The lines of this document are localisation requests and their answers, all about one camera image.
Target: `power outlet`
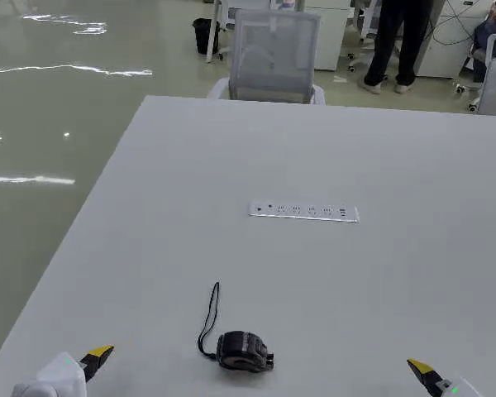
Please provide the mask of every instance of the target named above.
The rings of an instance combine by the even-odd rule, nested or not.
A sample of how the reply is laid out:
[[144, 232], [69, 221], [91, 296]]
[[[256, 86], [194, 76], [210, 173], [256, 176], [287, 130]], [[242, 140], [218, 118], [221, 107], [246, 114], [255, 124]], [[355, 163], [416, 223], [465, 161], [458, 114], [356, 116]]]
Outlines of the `power outlet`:
[[277, 200], [252, 200], [248, 212], [252, 217], [312, 219], [318, 221], [359, 222], [356, 207], [317, 205]]

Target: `cable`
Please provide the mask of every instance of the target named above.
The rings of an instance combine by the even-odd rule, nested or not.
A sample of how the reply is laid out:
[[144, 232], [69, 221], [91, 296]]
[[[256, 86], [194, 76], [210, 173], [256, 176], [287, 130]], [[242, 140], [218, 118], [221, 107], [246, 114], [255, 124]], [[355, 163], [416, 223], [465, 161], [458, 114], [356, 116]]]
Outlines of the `cable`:
[[[450, 6], [451, 10], [452, 10], [452, 13], [454, 14], [453, 16], [451, 17], [448, 17], [447, 19], [445, 19], [444, 21], [441, 21], [440, 23], [438, 23], [437, 25], [433, 26], [432, 24], [432, 20], [428, 19], [428, 23], [430, 24], [430, 27], [431, 27], [431, 30], [428, 32], [428, 34], [425, 36], [425, 39], [427, 39], [428, 37], [432, 36], [433, 40], [441, 45], [456, 45], [456, 44], [460, 44], [464, 41], [467, 41], [467, 40], [473, 40], [474, 39], [474, 36], [465, 28], [465, 25], [463, 24], [463, 22], [461, 21], [460, 19], [460, 16], [462, 16], [464, 13], [468, 12], [472, 7], [474, 7], [476, 4], [478, 4], [481, 0], [475, 0], [475, 2], [470, 6], [470, 7], [467, 7], [465, 10], [461, 11], [460, 13], [456, 13], [455, 12], [455, 9], [454, 7], [452, 6], [451, 4], [451, 1], [450, 0], [447, 0], [448, 2], [448, 5]], [[467, 34], [467, 37], [465, 37], [464, 39], [461, 39], [461, 40], [458, 40], [458, 41], [452, 41], [450, 43], [445, 43], [445, 42], [442, 42], [440, 40], [437, 39], [436, 37], [436, 29], [441, 26], [441, 25], [444, 25], [445, 23], [451, 21], [452, 19], [456, 19], [458, 21], [458, 23], [461, 25], [461, 28], [465, 31], [465, 33]]]
[[[207, 358], [210, 360], [215, 361], [217, 359], [217, 355], [215, 353], [206, 353], [204, 351], [204, 339], [206, 339], [207, 335], [212, 331], [213, 327], [215, 327], [215, 321], [217, 321], [217, 308], [218, 308], [218, 295], [220, 292], [220, 284], [219, 282], [216, 282], [215, 285], [213, 286], [213, 291], [212, 291], [212, 296], [209, 299], [209, 307], [207, 308], [207, 316], [206, 316], [206, 321], [204, 321], [204, 326], [202, 328], [202, 331], [200, 332], [200, 335], [198, 335], [197, 339], [197, 346], [198, 350]], [[215, 314], [213, 314], [213, 320], [211, 325], [208, 327], [207, 322], [209, 321], [209, 318], [212, 314], [212, 306], [213, 302], [215, 302]]]

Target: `white cabinet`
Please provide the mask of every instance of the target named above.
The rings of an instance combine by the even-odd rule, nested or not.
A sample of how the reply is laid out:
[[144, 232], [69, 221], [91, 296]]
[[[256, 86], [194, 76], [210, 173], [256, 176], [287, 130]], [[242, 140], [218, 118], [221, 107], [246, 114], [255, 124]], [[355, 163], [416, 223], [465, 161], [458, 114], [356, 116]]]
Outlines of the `white cabinet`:
[[[327, 0], [315, 0], [314, 2], [327, 2]], [[311, 2], [308, 1], [305, 12], [318, 15], [321, 18], [314, 69], [336, 70], [349, 8], [315, 8], [309, 7], [310, 4]]]
[[481, 23], [481, 18], [440, 16], [433, 35], [422, 43], [416, 75], [454, 78], [459, 75], [470, 53], [472, 40], [467, 31]]

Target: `glossy floor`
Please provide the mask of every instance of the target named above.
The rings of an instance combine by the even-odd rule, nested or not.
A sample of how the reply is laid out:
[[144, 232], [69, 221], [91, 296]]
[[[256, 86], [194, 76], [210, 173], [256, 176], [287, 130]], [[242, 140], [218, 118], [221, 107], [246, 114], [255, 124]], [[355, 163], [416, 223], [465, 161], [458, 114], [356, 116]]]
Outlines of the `glossy floor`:
[[[228, 74], [195, 51], [191, 22], [211, 10], [198, 0], [0, 0], [0, 346], [144, 96], [202, 97]], [[357, 75], [316, 81], [329, 104], [458, 112], [467, 102], [433, 80], [374, 97]]]

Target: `black trash can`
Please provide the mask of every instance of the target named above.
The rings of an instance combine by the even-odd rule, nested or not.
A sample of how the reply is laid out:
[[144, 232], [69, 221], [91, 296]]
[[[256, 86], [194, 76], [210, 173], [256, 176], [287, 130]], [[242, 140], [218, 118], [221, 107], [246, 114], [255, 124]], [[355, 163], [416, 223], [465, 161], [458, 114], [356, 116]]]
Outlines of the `black trash can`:
[[[218, 52], [218, 31], [219, 23], [217, 22], [217, 29], [215, 30], [215, 41], [213, 42], [213, 54]], [[207, 18], [199, 18], [193, 21], [195, 28], [195, 36], [197, 37], [197, 50], [199, 54], [207, 53], [207, 40], [209, 39], [209, 31], [212, 27], [212, 20]]]

